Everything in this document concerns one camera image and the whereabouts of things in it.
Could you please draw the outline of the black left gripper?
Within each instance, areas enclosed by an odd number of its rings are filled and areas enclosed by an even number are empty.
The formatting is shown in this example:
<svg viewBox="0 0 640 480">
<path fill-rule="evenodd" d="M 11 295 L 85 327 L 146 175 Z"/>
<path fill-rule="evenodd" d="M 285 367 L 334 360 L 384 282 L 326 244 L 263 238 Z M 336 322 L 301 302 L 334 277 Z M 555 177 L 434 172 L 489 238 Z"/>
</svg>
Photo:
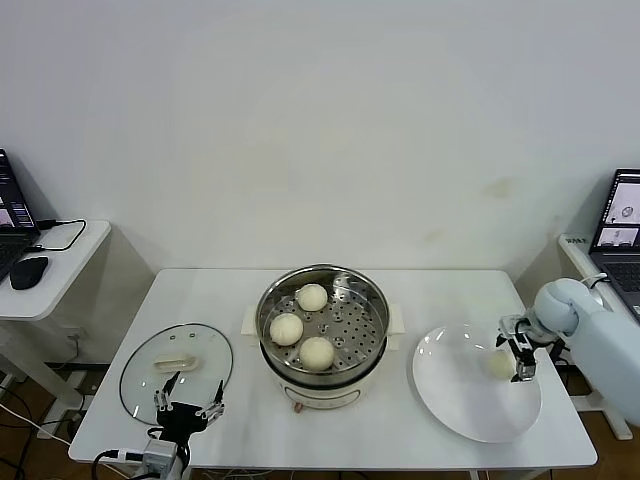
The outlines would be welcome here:
<svg viewBox="0 0 640 480">
<path fill-rule="evenodd" d="M 180 372 L 176 371 L 154 393 L 156 422 L 161 427 L 159 439 L 169 442 L 188 442 L 195 433 L 203 432 L 208 426 L 207 419 L 218 419 L 224 413 L 224 381 L 218 384 L 213 401 L 200 409 L 195 405 L 181 402 L 170 402 L 170 395 L 179 380 Z"/>
</svg>

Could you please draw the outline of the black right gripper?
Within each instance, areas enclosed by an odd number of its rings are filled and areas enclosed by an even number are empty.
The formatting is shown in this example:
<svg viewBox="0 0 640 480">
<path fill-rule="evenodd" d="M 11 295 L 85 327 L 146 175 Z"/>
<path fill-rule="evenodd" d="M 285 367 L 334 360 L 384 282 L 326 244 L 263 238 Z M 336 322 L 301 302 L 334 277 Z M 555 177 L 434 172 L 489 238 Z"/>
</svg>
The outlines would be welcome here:
<svg viewBox="0 0 640 480">
<path fill-rule="evenodd" d="M 511 349 L 515 358 L 515 374 L 511 377 L 511 383 L 533 381 L 536 375 L 536 360 L 534 347 L 529 338 L 523 332 L 507 331 L 499 333 L 496 338 L 496 349 Z"/>
</svg>

